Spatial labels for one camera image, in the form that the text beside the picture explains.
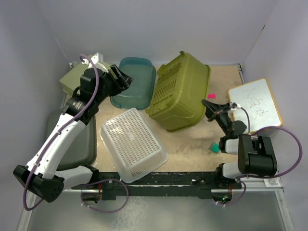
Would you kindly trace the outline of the small whiteboard orange frame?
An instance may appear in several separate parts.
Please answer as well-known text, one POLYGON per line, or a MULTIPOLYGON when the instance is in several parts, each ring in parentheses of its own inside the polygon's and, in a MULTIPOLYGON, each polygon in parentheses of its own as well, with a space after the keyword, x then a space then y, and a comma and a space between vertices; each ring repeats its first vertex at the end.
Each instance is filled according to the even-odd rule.
POLYGON ((280 127, 282 119, 266 79, 251 81, 229 90, 231 102, 241 109, 233 112, 235 120, 243 121, 253 133, 268 126, 280 127))

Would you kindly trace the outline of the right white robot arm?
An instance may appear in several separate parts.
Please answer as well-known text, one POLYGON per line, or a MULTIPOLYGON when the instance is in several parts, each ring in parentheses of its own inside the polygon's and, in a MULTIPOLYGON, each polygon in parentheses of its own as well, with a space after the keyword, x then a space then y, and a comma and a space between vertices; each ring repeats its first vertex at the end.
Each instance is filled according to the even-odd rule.
POLYGON ((277 173, 277 160, 271 139, 265 136, 250 134, 250 122, 233 121, 229 113, 236 109, 247 111, 239 104, 216 104, 202 100, 205 116, 209 122, 215 120, 224 132, 218 148, 222 153, 235 154, 237 160, 232 163, 220 164, 213 174, 217 187, 226 188, 240 177, 271 178, 277 173))

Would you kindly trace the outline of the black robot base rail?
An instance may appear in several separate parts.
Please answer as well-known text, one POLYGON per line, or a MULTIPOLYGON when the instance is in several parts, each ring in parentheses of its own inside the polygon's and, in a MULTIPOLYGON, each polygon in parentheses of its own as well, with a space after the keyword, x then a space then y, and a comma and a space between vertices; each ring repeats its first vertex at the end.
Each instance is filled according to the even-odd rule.
POLYGON ((90 183, 103 181, 102 200, 115 200, 118 196, 146 197, 197 197, 211 199, 218 191, 217 198, 223 192, 241 189, 235 180, 223 177, 219 172, 152 172, 133 183, 121 184, 116 172, 95 173, 90 183))

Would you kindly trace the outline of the white perforated basket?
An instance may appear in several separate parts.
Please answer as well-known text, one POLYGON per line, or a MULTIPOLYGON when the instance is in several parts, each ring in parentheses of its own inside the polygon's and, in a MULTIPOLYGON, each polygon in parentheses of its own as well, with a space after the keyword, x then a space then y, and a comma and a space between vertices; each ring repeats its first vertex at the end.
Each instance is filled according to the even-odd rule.
POLYGON ((135 108, 104 122, 100 137, 125 183, 143 178, 169 159, 163 143, 135 108))

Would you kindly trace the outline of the grey plastic tub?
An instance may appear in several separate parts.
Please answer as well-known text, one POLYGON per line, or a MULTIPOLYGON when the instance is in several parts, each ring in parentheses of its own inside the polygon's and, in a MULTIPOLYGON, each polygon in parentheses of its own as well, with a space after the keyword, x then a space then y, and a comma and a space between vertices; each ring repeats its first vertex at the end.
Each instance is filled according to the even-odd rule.
POLYGON ((96 118, 93 117, 86 127, 75 137, 62 157, 57 170, 63 171, 78 166, 91 165, 97 156, 96 142, 96 118))

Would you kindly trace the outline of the pale green perforated basket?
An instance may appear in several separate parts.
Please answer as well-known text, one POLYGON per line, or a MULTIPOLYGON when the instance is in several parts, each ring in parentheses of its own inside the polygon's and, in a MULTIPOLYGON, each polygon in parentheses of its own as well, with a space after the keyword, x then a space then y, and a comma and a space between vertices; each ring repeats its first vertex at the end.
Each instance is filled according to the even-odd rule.
POLYGON ((94 55, 89 55, 88 58, 85 58, 85 55, 80 56, 81 62, 75 65, 65 76, 60 79, 60 84, 63 88, 63 91, 72 95, 73 91, 80 86, 80 78, 84 72, 91 68, 93 65, 89 62, 91 59, 92 63, 104 72, 107 72, 110 69, 110 65, 104 61, 104 57, 100 53, 95 53, 94 55))

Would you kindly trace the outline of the green whiteboard eraser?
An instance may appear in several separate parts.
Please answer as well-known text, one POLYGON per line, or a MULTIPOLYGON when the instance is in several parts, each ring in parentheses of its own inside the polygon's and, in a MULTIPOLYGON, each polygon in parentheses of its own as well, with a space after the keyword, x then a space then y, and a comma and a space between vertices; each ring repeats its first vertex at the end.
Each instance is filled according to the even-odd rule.
POLYGON ((216 154, 220 153, 219 145, 216 142, 212 142, 208 149, 216 154))

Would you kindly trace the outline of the teal plastic tub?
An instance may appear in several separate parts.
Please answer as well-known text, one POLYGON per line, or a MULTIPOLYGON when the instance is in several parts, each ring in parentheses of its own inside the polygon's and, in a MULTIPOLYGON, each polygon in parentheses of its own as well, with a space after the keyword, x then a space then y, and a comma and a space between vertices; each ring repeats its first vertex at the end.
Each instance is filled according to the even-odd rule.
POLYGON ((154 91, 156 69, 150 60, 139 57, 126 57, 121 60, 119 69, 133 78, 129 89, 110 102, 117 108, 136 108, 143 110, 149 107, 154 91))

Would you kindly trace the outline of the clear plastic ruler card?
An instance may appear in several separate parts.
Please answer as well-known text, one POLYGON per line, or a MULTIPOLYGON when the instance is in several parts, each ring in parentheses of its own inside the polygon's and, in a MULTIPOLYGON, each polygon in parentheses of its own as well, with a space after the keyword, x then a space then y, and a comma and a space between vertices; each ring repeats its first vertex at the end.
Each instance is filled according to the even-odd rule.
POLYGON ((266 187, 281 187, 280 178, 263 179, 266 187))

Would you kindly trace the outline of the large olive green container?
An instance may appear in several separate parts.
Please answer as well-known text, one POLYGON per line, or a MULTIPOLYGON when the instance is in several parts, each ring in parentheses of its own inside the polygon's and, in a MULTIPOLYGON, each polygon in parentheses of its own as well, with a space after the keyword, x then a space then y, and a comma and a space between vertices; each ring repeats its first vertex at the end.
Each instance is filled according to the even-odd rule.
POLYGON ((211 68, 188 52, 163 64, 157 71, 153 97, 147 115, 169 132, 198 124, 205 115, 211 68))

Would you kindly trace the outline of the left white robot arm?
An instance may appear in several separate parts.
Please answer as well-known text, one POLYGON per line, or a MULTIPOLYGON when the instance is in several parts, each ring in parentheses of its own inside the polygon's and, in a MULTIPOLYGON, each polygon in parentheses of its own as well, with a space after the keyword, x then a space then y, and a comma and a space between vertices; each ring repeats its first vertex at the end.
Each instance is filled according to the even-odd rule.
POLYGON ((127 90, 133 78, 123 73, 115 64, 106 68, 98 62, 99 55, 89 58, 80 55, 88 68, 80 77, 80 85, 66 102, 53 131, 41 149, 26 165, 17 165, 14 176, 24 187, 23 203, 27 211, 27 192, 31 192, 48 203, 61 192, 78 185, 89 189, 99 184, 96 170, 90 166, 78 166, 58 171, 58 165, 68 148, 99 110, 99 105, 108 97, 127 90))

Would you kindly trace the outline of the pink small marker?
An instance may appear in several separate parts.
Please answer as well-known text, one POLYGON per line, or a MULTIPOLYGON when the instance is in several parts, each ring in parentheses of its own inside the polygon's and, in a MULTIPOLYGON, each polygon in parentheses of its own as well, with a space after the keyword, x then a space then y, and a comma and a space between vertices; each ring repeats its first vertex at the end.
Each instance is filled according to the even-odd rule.
POLYGON ((209 95, 208 95, 208 98, 209 98, 209 99, 215 99, 215 98, 216 98, 216 95, 215 95, 215 94, 209 94, 209 95))

